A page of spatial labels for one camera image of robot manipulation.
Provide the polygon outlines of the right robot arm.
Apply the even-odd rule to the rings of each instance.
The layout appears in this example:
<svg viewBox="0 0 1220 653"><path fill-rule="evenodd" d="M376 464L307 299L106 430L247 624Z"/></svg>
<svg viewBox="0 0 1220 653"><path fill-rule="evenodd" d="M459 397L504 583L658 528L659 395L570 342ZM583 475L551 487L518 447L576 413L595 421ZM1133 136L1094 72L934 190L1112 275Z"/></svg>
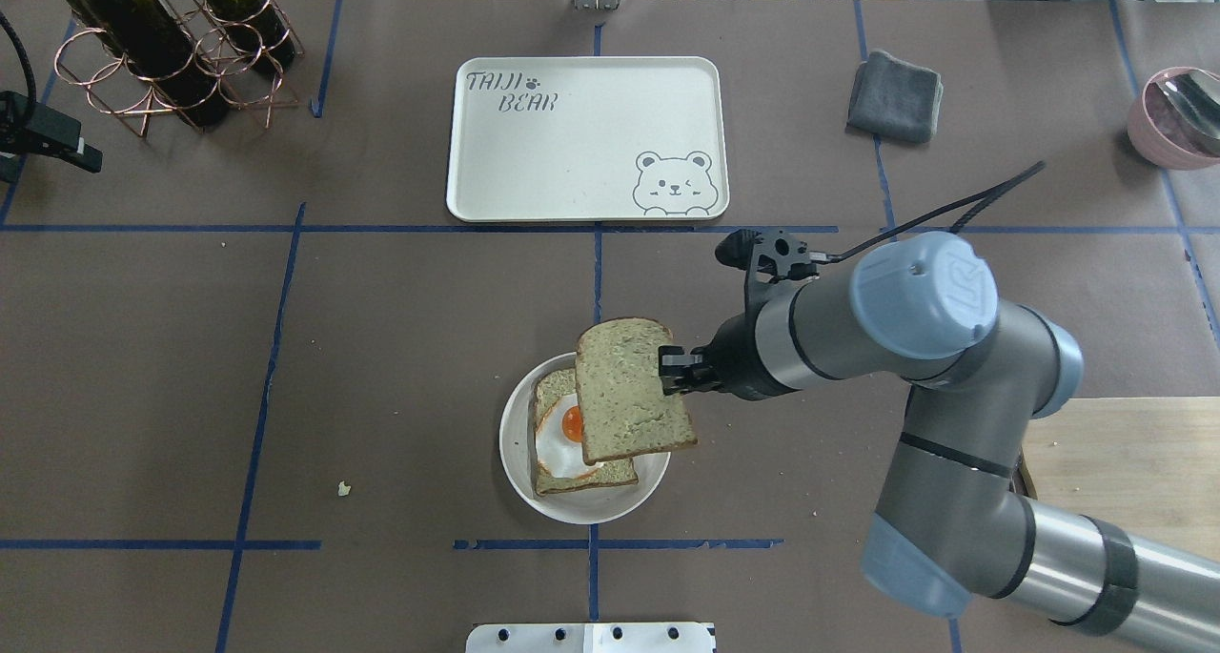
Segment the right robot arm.
<svg viewBox="0 0 1220 653"><path fill-rule="evenodd" d="M974 597L1150 651L1218 649L1218 563L1011 492L1033 419L1085 378L1072 334L1003 300L988 262L946 232L837 255L741 229L716 258L745 271L743 314L706 345L658 352L662 392L762 400L872 373L909 384L863 552L867 582L931 615Z"/></svg>

